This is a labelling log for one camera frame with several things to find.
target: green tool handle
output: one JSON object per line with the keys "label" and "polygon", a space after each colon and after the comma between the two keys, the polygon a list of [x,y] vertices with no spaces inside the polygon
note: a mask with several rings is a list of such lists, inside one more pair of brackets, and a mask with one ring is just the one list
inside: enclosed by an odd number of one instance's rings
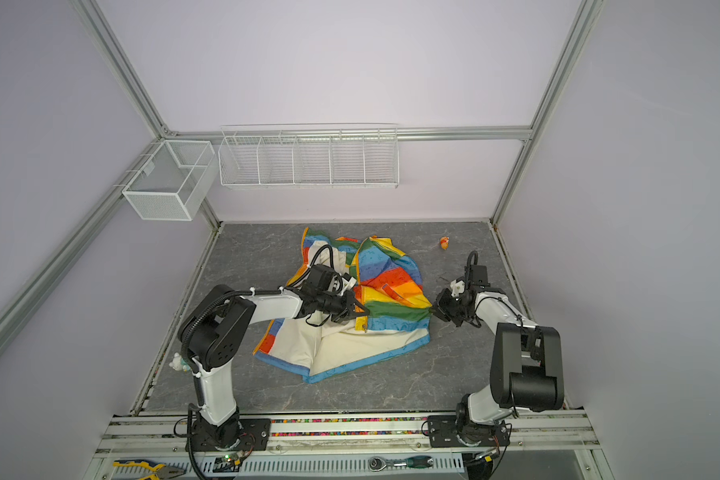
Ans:
{"label": "green tool handle", "polygon": [[429,468],[432,466],[432,457],[426,455],[419,455],[405,459],[405,463],[408,464],[408,468]]}

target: wire basket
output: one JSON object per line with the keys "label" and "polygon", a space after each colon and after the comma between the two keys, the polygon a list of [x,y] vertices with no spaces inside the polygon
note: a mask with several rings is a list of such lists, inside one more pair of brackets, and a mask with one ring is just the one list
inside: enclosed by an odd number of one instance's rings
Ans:
{"label": "wire basket", "polygon": [[123,188],[144,220],[192,220],[216,178],[209,141],[163,140]]}
{"label": "wire basket", "polygon": [[397,187],[394,129],[224,132],[222,185],[250,187]]}

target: rainbow striped fabric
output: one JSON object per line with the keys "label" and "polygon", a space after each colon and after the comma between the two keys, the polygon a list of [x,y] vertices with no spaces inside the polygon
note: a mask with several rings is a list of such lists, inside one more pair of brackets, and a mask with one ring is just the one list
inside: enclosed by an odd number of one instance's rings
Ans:
{"label": "rainbow striped fabric", "polygon": [[[273,320],[253,352],[256,358],[314,383],[429,343],[432,304],[422,292],[422,275],[413,259],[389,238],[331,240],[307,228],[302,238],[303,264],[289,283],[307,270],[316,251],[326,244],[332,247],[336,271],[358,281],[355,296],[371,314],[345,325],[327,322],[321,327],[304,320]],[[317,263],[328,264],[328,257],[323,251]],[[311,323],[321,321],[310,319]]]}

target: divided wire basket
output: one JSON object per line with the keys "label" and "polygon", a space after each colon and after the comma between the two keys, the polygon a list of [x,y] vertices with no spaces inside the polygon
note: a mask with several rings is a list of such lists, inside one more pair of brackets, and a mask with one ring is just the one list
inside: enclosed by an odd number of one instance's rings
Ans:
{"label": "divided wire basket", "polygon": [[144,220],[192,220],[218,173],[209,141],[162,140],[123,188]]}
{"label": "divided wire basket", "polygon": [[250,127],[222,127],[220,176],[229,188],[398,186],[398,137],[388,125],[244,130]]}

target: white mesh basket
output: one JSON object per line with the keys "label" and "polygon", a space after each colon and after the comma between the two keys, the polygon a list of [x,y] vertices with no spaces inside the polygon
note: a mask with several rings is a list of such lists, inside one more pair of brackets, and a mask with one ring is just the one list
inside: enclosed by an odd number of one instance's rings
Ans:
{"label": "white mesh basket", "polygon": [[209,141],[163,140],[123,188],[144,220],[192,220],[218,172]]}
{"label": "white mesh basket", "polygon": [[225,132],[219,162],[221,183],[230,188],[397,187],[399,183],[394,130],[261,135]]}

